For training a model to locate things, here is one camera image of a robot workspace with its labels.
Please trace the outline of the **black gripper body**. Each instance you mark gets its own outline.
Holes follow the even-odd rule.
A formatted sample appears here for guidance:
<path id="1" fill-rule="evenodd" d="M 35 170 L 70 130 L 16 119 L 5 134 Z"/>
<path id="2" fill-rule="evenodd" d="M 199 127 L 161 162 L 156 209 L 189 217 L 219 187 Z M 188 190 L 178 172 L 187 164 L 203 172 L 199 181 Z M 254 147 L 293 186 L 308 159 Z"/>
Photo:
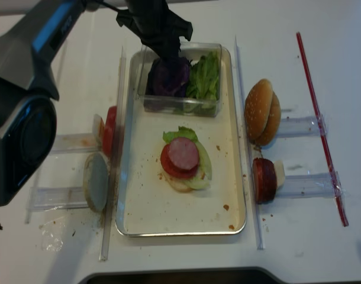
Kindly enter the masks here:
<path id="1" fill-rule="evenodd" d="M 172 12 L 166 1 L 126 1 L 126 10 L 118 13 L 119 26 L 127 27 L 141 43 L 151 48 L 162 59 L 178 57 L 184 37 L 190 41 L 192 23 Z"/>

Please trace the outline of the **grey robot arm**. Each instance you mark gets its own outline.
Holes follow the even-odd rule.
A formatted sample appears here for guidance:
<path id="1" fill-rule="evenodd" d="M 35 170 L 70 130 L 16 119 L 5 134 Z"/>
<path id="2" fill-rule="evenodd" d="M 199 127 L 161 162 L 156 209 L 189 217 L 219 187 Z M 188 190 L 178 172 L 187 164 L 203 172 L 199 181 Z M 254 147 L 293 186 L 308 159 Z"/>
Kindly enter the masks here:
<path id="1" fill-rule="evenodd" d="M 0 206 L 50 153 L 59 92 L 51 63 L 85 11 L 105 1 L 40 1 L 0 36 Z"/>

